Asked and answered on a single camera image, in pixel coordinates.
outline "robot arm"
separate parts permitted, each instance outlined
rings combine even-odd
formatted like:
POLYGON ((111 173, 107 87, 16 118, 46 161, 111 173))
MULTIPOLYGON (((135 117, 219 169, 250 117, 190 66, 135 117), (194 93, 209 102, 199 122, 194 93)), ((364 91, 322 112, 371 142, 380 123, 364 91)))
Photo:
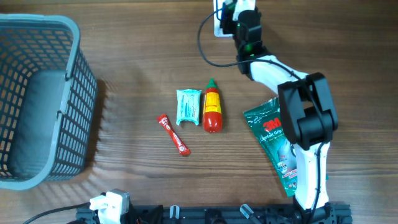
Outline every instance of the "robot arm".
MULTIPOLYGON (((237 61, 249 61, 238 65, 241 73, 279 95, 282 127, 297 156, 295 202, 305 214, 328 205, 326 156, 338 118, 321 73, 309 75, 296 71, 278 61, 262 45, 261 13, 253 2, 226 0, 220 9, 220 28, 223 34, 233 35, 237 61), (304 108, 303 101, 311 101, 314 106, 304 108)), ((307 219, 317 215, 313 213, 307 219)))

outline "wire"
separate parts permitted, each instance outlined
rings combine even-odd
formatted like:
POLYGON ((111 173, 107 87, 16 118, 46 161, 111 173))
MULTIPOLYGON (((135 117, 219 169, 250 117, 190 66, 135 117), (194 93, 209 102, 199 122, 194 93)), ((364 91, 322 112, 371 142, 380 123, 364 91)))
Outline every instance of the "wire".
MULTIPOLYGON (((216 0, 216 12, 218 12, 218 11, 219 11, 218 10, 218 0, 216 0)), ((221 22, 221 19, 218 17, 218 13, 217 13, 216 18, 221 22)))
MULTIPOLYGON (((199 53, 200 53, 201 57, 204 59, 204 61, 207 62, 208 64, 212 65, 212 66, 215 66, 215 67, 230 67, 230 66, 235 66, 235 65, 240 65, 240 64, 243 64, 243 63, 250 63, 250 62, 267 62, 267 63, 276 65, 276 66, 280 67, 281 69, 285 70, 287 73, 289 73, 291 76, 295 77, 298 81, 301 82, 301 85, 302 85, 302 87, 303 87, 303 89, 305 91, 305 94, 307 95, 307 97, 309 97, 309 99, 311 100, 312 104, 314 105, 314 108, 315 108, 315 111, 317 113, 318 119, 319 119, 319 121, 321 123, 321 126, 322 126, 323 133, 324 133, 324 135, 326 135, 326 128, 325 128, 325 124, 323 123, 323 120, 322 120, 322 114, 321 114, 321 112, 319 110, 318 105, 315 103, 315 100, 313 99, 313 96, 311 95, 310 90, 308 89, 308 87, 306 85, 304 85, 304 81, 298 75, 296 75, 293 71, 289 70, 287 67, 283 66, 280 63, 277 63, 277 62, 274 62, 274 61, 271 61, 271 60, 265 60, 265 59, 252 59, 252 60, 244 60, 244 61, 241 61, 241 62, 234 62, 234 63, 229 63, 229 64, 217 64, 217 63, 213 63, 213 62, 209 61, 206 58, 205 54, 203 53, 203 51, 201 49, 201 43, 200 43, 201 30, 202 30, 203 26, 205 25, 205 23, 207 22, 207 20, 209 18, 211 18, 214 14, 216 14, 220 10, 222 10, 222 8, 221 9, 217 9, 216 11, 214 11, 210 15, 208 15, 201 22, 199 30, 198 30, 198 35, 197 35, 198 49, 199 49, 199 53)), ((318 147, 318 149, 316 151, 316 154, 317 154, 317 179, 318 179, 318 181, 317 181, 317 189, 316 189, 317 190, 317 195, 315 197, 315 201, 314 201, 313 207, 311 209, 311 215, 310 215, 310 218, 307 221, 307 224, 310 223, 310 221, 312 220, 312 218, 313 218, 313 216, 315 214, 315 210, 317 209, 317 204, 318 204, 318 200, 319 200, 319 195, 320 195, 320 192, 321 192, 321 190, 320 190, 320 187, 321 187, 321 180, 320 180, 321 179, 321 177, 320 177, 321 176, 321 174, 320 174, 321 173, 320 153, 321 153, 321 149, 322 149, 324 144, 325 144, 325 142, 321 142, 321 144, 319 145, 319 147, 318 147)))
POLYGON ((291 152, 292 155, 296 158, 296 153, 295 153, 293 150, 294 150, 293 144, 290 143, 290 152, 291 152))
POLYGON ((38 215, 35 215, 34 217, 32 217, 32 218, 28 219, 26 222, 24 222, 24 224, 31 223, 31 222, 33 222, 34 220, 36 220, 36 219, 38 219, 40 217, 43 217, 45 215, 49 215, 49 214, 52 214, 52 213, 55 213, 55 212, 62 212, 62 211, 71 210, 71 209, 74 209, 74 208, 86 207, 86 206, 90 206, 90 203, 86 202, 86 203, 79 204, 79 205, 72 205, 72 206, 68 206, 68 207, 56 208, 56 209, 53 209, 53 210, 49 210, 49 211, 40 213, 38 215))
POLYGON ((207 62, 208 64, 210 64, 210 65, 212 65, 212 66, 215 66, 215 67, 231 67, 231 66, 240 65, 240 64, 243 64, 243 63, 250 63, 250 62, 267 62, 267 63, 270 63, 270 64, 273 64, 273 65, 276 65, 276 66, 280 67, 281 69, 283 69, 283 70, 285 70, 287 73, 289 73, 291 76, 295 77, 295 78, 298 79, 298 80, 301 80, 301 78, 300 78, 298 75, 296 75, 293 71, 291 71, 291 70, 289 70, 287 67, 285 67, 285 66, 283 66, 283 65, 281 65, 281 64, 279 64, 279 63, 277 63, 277 62, 271 61, 271 60, 266 60, 266 59, 252 59, 252 60, 244 60, 244 61, 241 61, 241 62, 234 62, 234 63, 229 63, 229 64, 217 64, 217 63, 213 63, 213 62, 209 61, 209 60, 206 58, 205 54, 203 53, 203 51, 202 51, 202 49, 201 49, 200 34, 201 34, 201 30, 202 30, 203 26, 205 25, 205 23, 207 22, 207 20, 208 20, 211 16, 213 16, 214 14, 216 14, 218 11, 220 11, 220 10, 222 10, 222 9, 218 9, 218 10, 212 12, 210 15, 208 15, 208 16, 201 22, 200 27, 199 27, 199 30, 198 30, 198 35, 197 35, 198 49, 199 49, 199 53, 200 53, 201 57, 204 59, 205 62, 207 62))

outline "gray plastic basket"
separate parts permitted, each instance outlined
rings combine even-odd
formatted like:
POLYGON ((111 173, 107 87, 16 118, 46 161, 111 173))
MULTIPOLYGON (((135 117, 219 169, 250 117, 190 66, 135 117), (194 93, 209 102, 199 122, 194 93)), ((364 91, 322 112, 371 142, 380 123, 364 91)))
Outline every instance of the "gray plastic basket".
POLYGON ((0 188, 67 180, 84 168, 97 95, 64 16, 0 14, 0 188))

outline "3m logo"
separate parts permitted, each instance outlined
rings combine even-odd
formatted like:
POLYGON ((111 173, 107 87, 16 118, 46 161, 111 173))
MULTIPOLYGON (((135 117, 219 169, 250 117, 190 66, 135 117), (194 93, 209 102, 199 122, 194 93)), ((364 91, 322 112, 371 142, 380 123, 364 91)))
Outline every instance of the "3m logo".
POLYGON ((279 118, 275 118, 275 119, 273 119, 273 120, 264 122, 264 124, 263 124, 262 126, 265 127, 265 130, 266 130, 266 131, 272 131, 273 129, 279 128, 279 127, 281 127, 282 125, 281 125, 281 123, 280 123, 279 118))

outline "yellow label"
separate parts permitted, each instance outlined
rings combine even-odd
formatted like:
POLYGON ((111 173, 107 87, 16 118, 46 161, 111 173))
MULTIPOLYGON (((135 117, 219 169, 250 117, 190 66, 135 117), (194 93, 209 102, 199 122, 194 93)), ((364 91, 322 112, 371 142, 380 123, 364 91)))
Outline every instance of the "yellow label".
POLYGON ((221 113, 220 96, 218 93, 207 93, 205 98, 205 109, 206 112, 219 112, 221 113))

